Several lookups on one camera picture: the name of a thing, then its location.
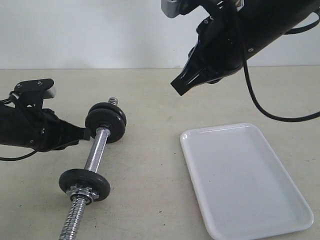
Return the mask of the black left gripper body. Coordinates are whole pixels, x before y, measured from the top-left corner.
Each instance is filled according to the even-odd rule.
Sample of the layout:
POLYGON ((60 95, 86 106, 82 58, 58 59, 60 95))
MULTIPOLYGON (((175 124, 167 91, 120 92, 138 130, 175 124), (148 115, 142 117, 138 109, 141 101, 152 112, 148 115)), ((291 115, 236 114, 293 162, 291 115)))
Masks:
POLYGON ((59 120, 55 112, 48 108, 34 106, 14 107, 15 143, 16 147, 30 148, 38 152, 48 152, 54 149, 51 142, 59 120))

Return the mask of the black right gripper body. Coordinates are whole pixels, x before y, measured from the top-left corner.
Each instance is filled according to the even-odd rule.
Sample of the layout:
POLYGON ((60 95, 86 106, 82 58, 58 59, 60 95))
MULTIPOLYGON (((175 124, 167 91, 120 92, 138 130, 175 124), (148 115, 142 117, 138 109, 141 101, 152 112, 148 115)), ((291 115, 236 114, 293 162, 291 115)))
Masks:
POLYGON ((196 31, 197 43, 187 61, 188 75, 231 75, 243 67, 233 12, 206 18, 196 31))

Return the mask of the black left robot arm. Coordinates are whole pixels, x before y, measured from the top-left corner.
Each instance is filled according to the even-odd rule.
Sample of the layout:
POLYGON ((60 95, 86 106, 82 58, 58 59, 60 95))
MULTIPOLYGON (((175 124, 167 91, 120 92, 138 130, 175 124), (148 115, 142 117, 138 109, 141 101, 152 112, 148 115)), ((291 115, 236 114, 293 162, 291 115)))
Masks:
POLYGON ((0 106, 0 144, 37 152, 60 151, 90 140, 90 131, 71 124, 34 101, 14 100, 0 106))

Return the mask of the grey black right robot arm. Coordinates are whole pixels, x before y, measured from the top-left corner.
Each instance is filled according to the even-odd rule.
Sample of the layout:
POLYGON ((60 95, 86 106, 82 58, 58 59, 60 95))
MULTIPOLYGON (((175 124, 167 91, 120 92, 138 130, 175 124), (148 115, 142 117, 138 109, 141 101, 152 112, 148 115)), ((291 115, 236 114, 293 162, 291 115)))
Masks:
POLYGON ((209 16, 197 27, 196 45, 182 72, 171 82, 184 95, 237 73, 248 60, 320 7, 318 0, 183 0, 183 15, 203 7, 209 16))

